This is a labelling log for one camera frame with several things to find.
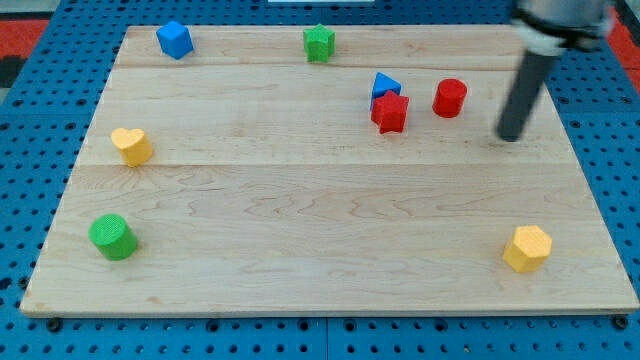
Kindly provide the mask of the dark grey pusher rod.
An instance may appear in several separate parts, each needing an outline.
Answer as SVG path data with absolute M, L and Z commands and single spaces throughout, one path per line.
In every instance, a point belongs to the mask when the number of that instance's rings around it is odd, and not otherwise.
M 541 87 L 556 62 L 556 56 L 526 50 L 495 126 L 496 135 L 516 142 L 523 134 Z

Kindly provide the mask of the grey robot end effector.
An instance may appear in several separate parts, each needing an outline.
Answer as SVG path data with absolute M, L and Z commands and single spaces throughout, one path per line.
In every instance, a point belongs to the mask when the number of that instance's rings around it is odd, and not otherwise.
M 526 48 L 541 56 L 590 52 L 609 34 L 608 0 L 514 0 L 511 22 Z

